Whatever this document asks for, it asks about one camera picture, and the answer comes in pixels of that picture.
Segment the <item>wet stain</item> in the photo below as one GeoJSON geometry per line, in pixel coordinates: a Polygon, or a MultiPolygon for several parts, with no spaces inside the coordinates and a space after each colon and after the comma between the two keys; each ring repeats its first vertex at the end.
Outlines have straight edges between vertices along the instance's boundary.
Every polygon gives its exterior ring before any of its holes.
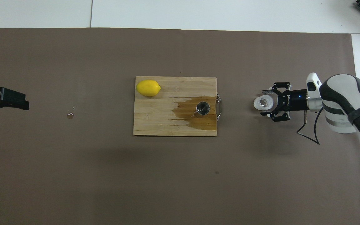
{"type": "Polygon", "coordinates": [[[74,117],[74,114],[72,112],[67,114],[68,119],[71,120],[71,119],[73,119],[73,117],[74,117]]]}
{"type": "Polygon", "coordinates": [[[190,98],[184,102],[176,102],[177,108],[172,110],[176,115],[176,121],[186,121],[188,127],[193,127],[199,130],[215,131],[216,130],[216,97],[201,96],[190,98]],[[210,111],[203,117],[195,116],[196,106],[200,102],[207,102],[210,105],[210,111]]]}

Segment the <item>cutting board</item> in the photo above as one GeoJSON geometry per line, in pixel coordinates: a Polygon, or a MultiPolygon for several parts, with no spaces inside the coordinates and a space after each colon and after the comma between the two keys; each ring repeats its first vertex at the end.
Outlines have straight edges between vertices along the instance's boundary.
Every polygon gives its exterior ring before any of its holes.
{"type": "Polygon", "coordinates": [[[134,94],[133,134],[140,136],[217,136],[216,78],[214,77],[136,77],[154,80],[161,90],[153,97],[134,94]],[[207,102],[210,111],[196,116],[196,106],[207,102]]]}

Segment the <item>black cable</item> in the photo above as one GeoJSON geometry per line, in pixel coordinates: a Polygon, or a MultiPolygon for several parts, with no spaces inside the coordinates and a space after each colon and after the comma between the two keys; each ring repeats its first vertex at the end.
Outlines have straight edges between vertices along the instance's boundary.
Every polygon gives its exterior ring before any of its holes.
{"type": "Polygon", "coordinates": [[[322,111],[323,111],[323,108],[321,108],[321,109],[319,110],[319,113],[317,114],[316,119],[315,119],[314,134],[315,134],[315,139],[316,139],[316,141],[315,141],[314,139],[312,139],[312,138],[310,138],[310,137],[308,137],[308,136],[300,133],[300,131],[301,131],[301,130],[304,128],[304,126],[306,125],[306,121],[307,121],[307,119],[306,119],[306,111],[304,112],[304,113],[305,113],[305,114],[304,114],[304,117],[305,117],[304,124],[302,125],[301,128],[299,128],[299,129],[297,130],[297,134],[299,134],[299,135],[301,135],[301,136],[303,136],[303,137],[308,138],[309,140],[315,142],[316,144],[320,144],[320,143],[319,143],[319,140],[318,140],[318,137],[317,137],[317,135],[316,135],[316,123],[318,122],[320,113],[321,113],[322,111]]]}

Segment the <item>yellow lemon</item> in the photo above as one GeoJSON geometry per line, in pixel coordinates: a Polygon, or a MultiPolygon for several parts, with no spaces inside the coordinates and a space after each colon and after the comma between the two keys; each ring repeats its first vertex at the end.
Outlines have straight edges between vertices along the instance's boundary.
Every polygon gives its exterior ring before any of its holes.
{"type": "Polygon", "coordinates": [[[160,91],[160,86],[156,81],[144,80],[137,84],[137,91],[144,96],[155,96],[160,91]]]}

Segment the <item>brown table surface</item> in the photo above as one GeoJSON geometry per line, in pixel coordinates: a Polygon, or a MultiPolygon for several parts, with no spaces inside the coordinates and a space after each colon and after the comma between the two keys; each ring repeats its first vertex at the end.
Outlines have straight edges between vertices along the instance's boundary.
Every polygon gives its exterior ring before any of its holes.
{"type": "Polygon", "coordinates": [[[0,109],[0,224],[360,224],[355,136],[253,108],[311,72],[355,74],[351,35],[0,29],[0,87],[30,101],[0,109]],[[216,77],[218,136],[133,136],[136,76],[216,77]]]}

